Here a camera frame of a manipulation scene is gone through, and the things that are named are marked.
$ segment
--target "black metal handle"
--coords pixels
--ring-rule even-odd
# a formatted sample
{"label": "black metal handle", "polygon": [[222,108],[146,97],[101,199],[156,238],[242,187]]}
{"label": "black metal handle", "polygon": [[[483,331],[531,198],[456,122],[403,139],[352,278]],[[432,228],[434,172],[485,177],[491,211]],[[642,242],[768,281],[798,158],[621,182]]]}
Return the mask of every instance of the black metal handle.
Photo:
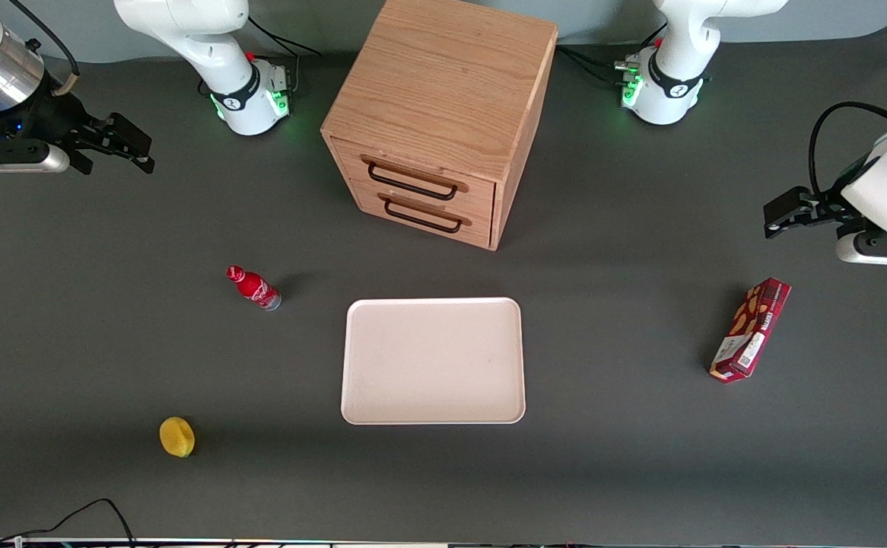
{"label": "black metal handle", "polygon": [[389,209],[390,205],[393,204],[393,201],[389,198],[383,198],[383,201],[386,203],[383,207],[386,210],[386,215],[395,216],[395,218],[401,218],[404,219],[404,221],[415,222],[417,225],[426,226],[426,228],[433,228],[434,230],[440,230],[440,232],[446,232],[447,234],[456,234],[457,231],[460,230],[460,225],[463,225],[464,223],[464,221],[461,221],[461,219],[454,218],[450,219],[450,221],[454,221],[457,223],[457,226],[454,226],[454,228],[448,228],[448,226],[443,225],[436,225],[436,223],[433,222],[423,221],[422,218],[416,218],[412,215],[401,214],[401,212],[394,212],[392,209]]}
{"label": "black metal handle", "polygon": [[380,181],[380,183],[388,184],[390,186],[394,186],[397,188],[402,188],[402,190],[408,190],[410,192],[416,192],[417,194],[422,194],[428,198],[434,198],[434,200],[453,200],[453,197],[457,195],[457,185],[454,184],[450,187],[450,193],[448,194],[440,194],[440,192],[434,192],[433,190],[426,190],[425,188],[420,188],[419,186],[413,186],[412,184],[401,183],[398,180],[392,180],[392,178],[377,176],[377,174],[373,173],[373,170],[377,169],[377,164],[375,162],[370,162],[370,178],[372,180]]}

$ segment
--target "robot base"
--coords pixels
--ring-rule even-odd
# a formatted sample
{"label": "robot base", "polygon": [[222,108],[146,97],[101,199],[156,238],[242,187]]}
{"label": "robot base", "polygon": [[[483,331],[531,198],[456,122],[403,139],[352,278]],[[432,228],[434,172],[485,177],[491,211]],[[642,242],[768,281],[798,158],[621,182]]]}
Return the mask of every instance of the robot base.
{"label": "robot base", "polygon": [[240,110],[231,110],[218,103],[214,96],[217,115],[239,135],[258,135],[268,131],[290,113],[288,73],[284,66],[274,66],[266,60],[255,59],[251,63],[260,73],[259,90],[248,98]]}
{"label": "robot base", "polygon": [[663,87],[651,78],[647,70],[642,69],[649,65],[650,58],[656,52],[656,48],[649,46],[625,58],[622,69],[626,71],[624,80],[627,84],[623,87],[620,105],[634,111],[645,122],[667,126],[679,121],[688,109],[697,104],[697,93],[704,80],[698,80],[691,89],[683,86],[685,89],[679,97],[667,97]]}

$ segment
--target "wooden cabinet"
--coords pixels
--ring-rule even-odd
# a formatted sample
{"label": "wooden cabinet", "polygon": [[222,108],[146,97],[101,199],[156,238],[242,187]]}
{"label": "wooden cabinet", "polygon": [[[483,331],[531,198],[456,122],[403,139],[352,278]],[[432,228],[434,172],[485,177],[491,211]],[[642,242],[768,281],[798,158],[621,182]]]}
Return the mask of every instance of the wooden cabinet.
{"label": "wooden cabinet", "polygon": [[496,250],[556,38],[460,0],[387,0],[322,124],[359,208]]}

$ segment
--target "coca-cola bottle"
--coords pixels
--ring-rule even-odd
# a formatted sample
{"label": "coca-cola bottle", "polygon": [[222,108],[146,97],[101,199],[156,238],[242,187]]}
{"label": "coca-cola bottle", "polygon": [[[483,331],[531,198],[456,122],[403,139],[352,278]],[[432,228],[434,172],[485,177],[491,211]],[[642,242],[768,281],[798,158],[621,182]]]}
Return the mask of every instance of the coca-cola bottle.
{"label": "coca-cola bottle", "polygon": [[227,268],[227,277],[235,285],[239,294],[262,309],[271,311],[281,304],[281,295],[276,288],[271,287],[264,278],[253,272],[245,272],[236,264]]}

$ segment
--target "plastic tray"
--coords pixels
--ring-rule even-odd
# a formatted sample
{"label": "plastic tray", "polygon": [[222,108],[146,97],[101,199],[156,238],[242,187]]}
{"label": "plastic tray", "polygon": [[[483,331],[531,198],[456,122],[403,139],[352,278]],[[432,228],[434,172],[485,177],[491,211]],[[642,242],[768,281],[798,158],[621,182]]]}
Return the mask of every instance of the plastic tray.
{"label": "plastic tray", "polygon": [[512,299],[384,299],[349,308],[346,421],[510,424],[523,414],[521,312]]}

